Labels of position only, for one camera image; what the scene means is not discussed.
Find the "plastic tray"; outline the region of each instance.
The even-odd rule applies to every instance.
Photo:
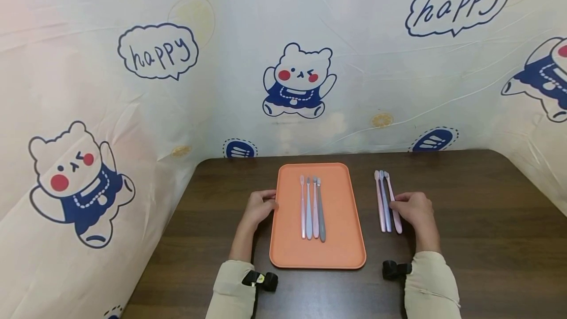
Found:
[[[301,238],[301,184],[313,176],[321,178],[322,208],[327,239]],[[364,266],[366,249],[348,168],[342,163],[287,164],[280,168],[270,243],[270,260],[282,268],[325,268],[355,270]]]

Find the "sleeve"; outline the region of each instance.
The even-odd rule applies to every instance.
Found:
[[[460,319],[459,291],[443,255],[419,252],[406,278],[408,319]]]
[[[205,319],[250,319],[254,312],[256,287],[245,286],[242,280],[254,270],[251,263],[228,260],[220,266],[213,287],[213,298]]]

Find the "brown table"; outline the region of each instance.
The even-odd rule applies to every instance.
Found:
[[[202,162],[157,245],[123,319],[205,318],[251,191],[276,187],[285,163],[348,166],[367,252],[358,271],[280,270],[268,252],[271,220],[257,232],[254,264],[279,275],[260,292],[257,319],[402,318],[403,284],[381,277],[387,259],[413,255],[413,232],[380,232],[373,171],[397,192],[433,200],[443,254],[466,319],[567,318],[567,219],[506,158],[492,151],[326,155]]]

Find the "cartoon bear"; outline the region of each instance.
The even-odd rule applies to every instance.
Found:
[[[87,247],[105,247],[119,207],[135,195],[132,180],[116,172],[108,142],[98,146],[85,124],[75,121],[55,139],[33,137],[29,151],[38,184],[30,192],[33,207],[50,221],[74,223]]]
[[[567,39],[555,37],[539,46],[501,94],[526,94],[540,100],[550,121],[567,121]]]
[[[331,48],[316,52],[302,51],[297,43],[285,46],[280,62],[264,72],[268,97],[262,103],[269,116],[299,114],[317,118],[325,111],[321,101],[335,85],[337,76],[329,74]]]

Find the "pink toothbrush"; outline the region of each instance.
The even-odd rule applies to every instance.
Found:
[[[376,170],[374,171],[374,180],[376,180],[376,193],[378,195],[378,214],[380,215],[380,229],[382,230],[382,233],[386,233],[386,224],[384,221],[384,203],[382,202],[380,185],[378,184],[379,179],[380,172]]]
[[[313,238],[318,238],[317,177],[313,177]]]
[[[305,198],[303,196],[305,180],[303,179],[303,175],[299,177],[299,182],[301,182],[301,238],[305,239]]]
[[[384,171],[384,177],[386,177],[386,181],[388,182],[388,189],[390,191],[390,202],[392,202],[393,200],[396,199],[396,197],[393,195],[392,184],[389,180],[388,171]],[[396,232],[398,232],[398,234],[402,234],[402,220],[400,219],[400,214],[398,213],[398,211],[394,211],[394,210],[392,210],[392,213],[393,213],[393,223],[396,227]]]

